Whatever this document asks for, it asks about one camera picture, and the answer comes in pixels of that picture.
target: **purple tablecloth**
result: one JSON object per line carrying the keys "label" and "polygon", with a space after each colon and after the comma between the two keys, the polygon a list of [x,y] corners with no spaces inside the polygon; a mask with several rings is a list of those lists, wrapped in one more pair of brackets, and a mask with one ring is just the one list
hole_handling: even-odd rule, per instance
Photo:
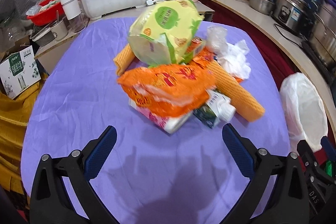
{"label": "purple tablecloth", "polygon": [[[24,187],[30,195],[43,154],[67,156],[112,125],[117,143],[90,183],[121,224],[219,223],[249,180],[241,175],[222,140],[223,123],[211,130],[192,116],[169,136],[128,106],[128,96],[116,83],[112,60],[127,43],[133,21],[117,18],[91,24],[47,79],[24,140]],[[211,24],[202,22],[197,35],[206,38]],[[248,123],[236,114],[231,123],[257,148],[285,156],[288,131],[271,73],[251,38],[242,30],[225,27],[229,43],[246,40],[252,73],[241,85],[266,109],[256,122]],[[85,216],[69,181],[65,184],[76,211]],[[271,184],[255,214],[262,212]]]}

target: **blue gripper pad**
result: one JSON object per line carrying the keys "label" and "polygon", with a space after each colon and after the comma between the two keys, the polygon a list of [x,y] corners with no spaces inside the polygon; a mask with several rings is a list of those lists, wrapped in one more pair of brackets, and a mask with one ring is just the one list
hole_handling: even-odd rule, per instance
{"label": "blue gripper pad", "polygon": [[321,139],[321,145],[328,156],[328,159],[331,161],[336,161],[336,150],[328,140],[326,136],[323,136]]}
{"label": "blue gripper pad", "polygon": [[116,129],[112,126],[108,126],[99,137],[97,145],[84,163],[84,177],[87,181],[97,177],[112,148],[116,144],[116,141]]}
{"label": "blue gripper pad", "polygon": [[226,124],[222,130],[223,141],[235,160],[241,174],[247,178],[254,177],[254,160],[238,138],[238,133],[230,125]]}

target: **mustard yellow fabric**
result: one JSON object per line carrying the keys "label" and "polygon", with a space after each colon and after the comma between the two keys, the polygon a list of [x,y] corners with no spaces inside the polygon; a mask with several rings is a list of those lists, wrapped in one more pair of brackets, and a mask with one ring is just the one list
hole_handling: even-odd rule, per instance
{"label": "mustard yellow fabric", "polygon": [[20,161],[23,140],[33,105],[47,75],[22,92],[15,100],[0,92],[0,184],[8,191],[23,194]]}

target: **green apple logo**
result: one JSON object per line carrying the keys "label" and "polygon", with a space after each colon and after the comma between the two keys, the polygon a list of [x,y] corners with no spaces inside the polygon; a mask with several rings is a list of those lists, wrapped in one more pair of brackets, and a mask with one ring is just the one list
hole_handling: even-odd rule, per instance
{"label": "green apple logo", "polygon": [[156,22],[164,29],[171,29],[177,26],[179,14],[169,7],[160,7],[155,14]]}

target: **metal screw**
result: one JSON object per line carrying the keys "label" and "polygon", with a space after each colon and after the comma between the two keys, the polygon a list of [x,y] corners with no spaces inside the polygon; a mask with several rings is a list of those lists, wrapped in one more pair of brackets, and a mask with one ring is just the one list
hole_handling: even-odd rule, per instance
{"label": "metal screw", "polygon": [[41,160],[47,160],[49,158],[49,155],[48,154],[44,154],[42,157],[41,157]]}
{"label": "metal screw", "polygon": [[292,159],[297,159],[297,153],[291,152],[291,158]]}
{"label": "metal screw", "polygon": [[79,150],[74,150],[71,152],[71,155],[75,158],[75,157],[78,157],[80,155],[80,151]]}
{"label": "metal screw", "polygon": [[267,150],[266,150],[265,148],[260,148],[260,149],[258,150],[258,152],[259,152],[259,154],[262,155],[262,156],[267,155]]}

